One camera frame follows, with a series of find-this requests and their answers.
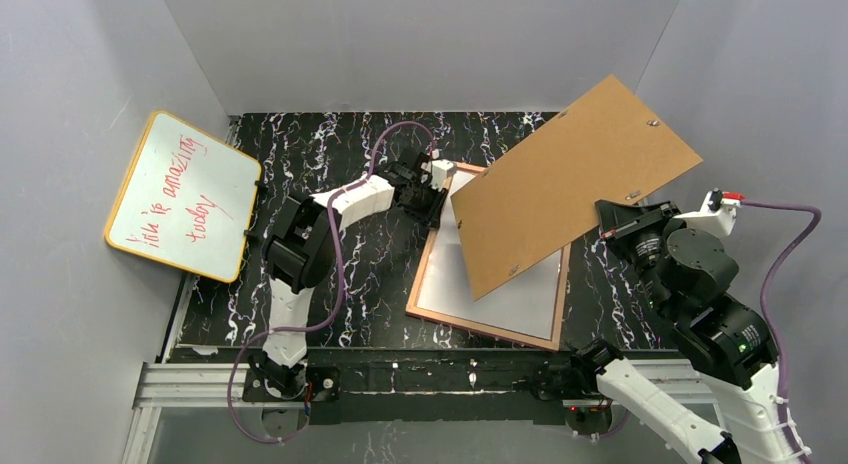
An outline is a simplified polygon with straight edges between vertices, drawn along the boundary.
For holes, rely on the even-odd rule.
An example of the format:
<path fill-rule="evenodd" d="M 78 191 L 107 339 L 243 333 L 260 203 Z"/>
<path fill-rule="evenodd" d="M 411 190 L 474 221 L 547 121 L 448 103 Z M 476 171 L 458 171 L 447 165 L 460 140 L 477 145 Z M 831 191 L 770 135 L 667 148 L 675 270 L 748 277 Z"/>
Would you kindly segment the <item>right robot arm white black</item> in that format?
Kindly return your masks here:
<path fill-rule="evenodd" d="M 720 190 L 685 213 L 670 201 L 595 204 L 602 240 L 635 270 L 651 309 L 714 396 L 723 426 L 691 412 L 605 340 L 570 363 L 586 391 L 623 406 L 689 463 L 807 463 L 812 452 L 791 416 L 779 339 L 764 309 L 729 292 L 739 267 L 723 239 L 747 205 Z"/>

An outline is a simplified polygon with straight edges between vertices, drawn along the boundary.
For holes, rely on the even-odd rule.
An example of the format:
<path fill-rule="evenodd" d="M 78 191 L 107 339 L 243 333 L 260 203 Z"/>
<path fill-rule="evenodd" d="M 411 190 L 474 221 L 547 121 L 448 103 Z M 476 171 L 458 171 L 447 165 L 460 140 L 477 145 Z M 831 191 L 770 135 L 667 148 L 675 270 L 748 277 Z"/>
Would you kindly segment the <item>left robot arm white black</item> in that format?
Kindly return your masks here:
<path fill-rule="evenodd" d="M 286 197 L 262 249 L 271 293 L 262 351 L 274 368 L 293 369 L 307 354 L 314 289 L 331 273 L 344 274 L 342 231 L 391 208 L 438 227 L 456 172 L 436 151 L 410 151 L 335 190 Z"/>

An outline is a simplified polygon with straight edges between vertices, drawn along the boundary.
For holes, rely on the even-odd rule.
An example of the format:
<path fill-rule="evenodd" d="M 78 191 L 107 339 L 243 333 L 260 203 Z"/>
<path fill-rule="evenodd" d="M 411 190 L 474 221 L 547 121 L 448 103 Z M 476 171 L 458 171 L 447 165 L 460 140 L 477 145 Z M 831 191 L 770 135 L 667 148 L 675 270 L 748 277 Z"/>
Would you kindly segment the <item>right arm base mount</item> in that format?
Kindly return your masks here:
<path fill-rule="evenodd" d="M 542 364 L 514 381 L 512 389 L 525 391 L 545 402 L 583 401 L 565 404 L 566 423 L 579 433 L 605 433 L 616 424 L 613 400 L 604 397 L 596 385 L 570 364 Z"/>

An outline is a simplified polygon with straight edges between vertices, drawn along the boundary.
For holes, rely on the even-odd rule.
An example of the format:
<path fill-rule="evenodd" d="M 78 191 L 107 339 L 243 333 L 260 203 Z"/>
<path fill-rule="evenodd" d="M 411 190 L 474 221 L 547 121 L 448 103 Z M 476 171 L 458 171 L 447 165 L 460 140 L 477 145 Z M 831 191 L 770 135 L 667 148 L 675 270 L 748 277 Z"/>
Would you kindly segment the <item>brown backing board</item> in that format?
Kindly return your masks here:
<path fill-rule="evenodd" d="M 597 227 L 596 201 L 639 201 L 702 161 L 606 77 L 453 193 L 472 298 Z"/>

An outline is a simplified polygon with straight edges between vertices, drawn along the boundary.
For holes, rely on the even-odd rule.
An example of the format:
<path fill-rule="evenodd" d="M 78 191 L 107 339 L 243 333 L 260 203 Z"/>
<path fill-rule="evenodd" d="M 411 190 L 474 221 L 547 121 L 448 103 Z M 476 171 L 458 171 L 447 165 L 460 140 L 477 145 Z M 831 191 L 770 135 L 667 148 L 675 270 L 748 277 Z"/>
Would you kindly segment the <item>seascape photo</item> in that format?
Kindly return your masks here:
<path fill-rule="evenodd" d="M 406 313 L 509 342 L 559 349 L 568 293 L 571 248 L 475 301 L 458 227 L 447 202 L 440 227 L 429 232 L 406 304 Z"/>

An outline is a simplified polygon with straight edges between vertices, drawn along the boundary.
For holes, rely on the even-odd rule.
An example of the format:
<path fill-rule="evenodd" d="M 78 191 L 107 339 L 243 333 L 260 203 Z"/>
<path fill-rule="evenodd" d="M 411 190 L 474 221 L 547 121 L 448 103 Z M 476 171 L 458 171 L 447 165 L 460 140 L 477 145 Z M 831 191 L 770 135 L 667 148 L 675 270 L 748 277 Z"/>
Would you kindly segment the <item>pink wooden picture frame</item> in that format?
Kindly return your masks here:
<path fill-rule="evenodd" d="M 407 314 L 544 350 L 560 348 L 571 247 L 530 241 L 528 218 L 511 217 L 484 192 L 488 169 L 460 163 L 440 226 L 429 232 Z"/>

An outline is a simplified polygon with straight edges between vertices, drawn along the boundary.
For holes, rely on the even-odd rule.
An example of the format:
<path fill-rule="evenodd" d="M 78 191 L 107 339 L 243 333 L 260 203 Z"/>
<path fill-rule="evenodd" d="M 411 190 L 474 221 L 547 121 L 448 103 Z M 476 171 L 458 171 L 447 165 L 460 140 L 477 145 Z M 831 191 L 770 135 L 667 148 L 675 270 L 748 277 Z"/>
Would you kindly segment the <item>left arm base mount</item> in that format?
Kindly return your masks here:
<path fill-rule="evenodd" d="M 305 364 L 283 368 L 273 362 L 251 363 L 246 377 L 238 381 L 244 402 L 333 402 L 339 398 L 341 373 L 337 368 Z"/>

